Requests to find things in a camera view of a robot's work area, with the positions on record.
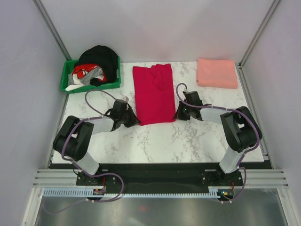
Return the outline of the magenta t shirt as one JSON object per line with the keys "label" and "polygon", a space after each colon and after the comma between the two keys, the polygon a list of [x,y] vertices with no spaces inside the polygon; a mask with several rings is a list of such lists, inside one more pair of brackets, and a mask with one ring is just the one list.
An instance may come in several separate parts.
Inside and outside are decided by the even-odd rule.
{"label": "magenta t shirt", "polygon": [[174,122],[176,109],[171,65],[134,66],[133,79],[140,125]]}

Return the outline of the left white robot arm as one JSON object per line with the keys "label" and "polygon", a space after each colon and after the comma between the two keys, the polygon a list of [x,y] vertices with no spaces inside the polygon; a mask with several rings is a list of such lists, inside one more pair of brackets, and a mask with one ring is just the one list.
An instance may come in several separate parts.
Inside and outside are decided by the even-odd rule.
{"label": "left white robot arm", "polygon": [[101,116],[80,119],[68,116],[53,141],[53,149],[62,159],[73,164],[93,185],[103,181],[100,164],[88,152],[91,137],[103,132],[112,132],[121,125],[126,128],[140,124],[141,121],[125,100],[117,99],[113,107]]}

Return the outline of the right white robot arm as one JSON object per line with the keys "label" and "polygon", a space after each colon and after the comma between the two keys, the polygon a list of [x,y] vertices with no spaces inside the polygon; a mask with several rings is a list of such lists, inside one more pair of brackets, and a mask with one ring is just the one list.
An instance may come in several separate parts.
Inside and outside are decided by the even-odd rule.
{"label": "right white robot arm", "polygon": [[222,125],[228,143],[224,157],[214,172],[209,173],[206,182],[227,185],[238,173],[240,163],[246,153],[256,149],[262,133],[249,109],[245,106],[229,109],[203,104],[197,91],[183,91],[185,99],[179,99],[179,107],[174,119],[189,121],[209,121]]}

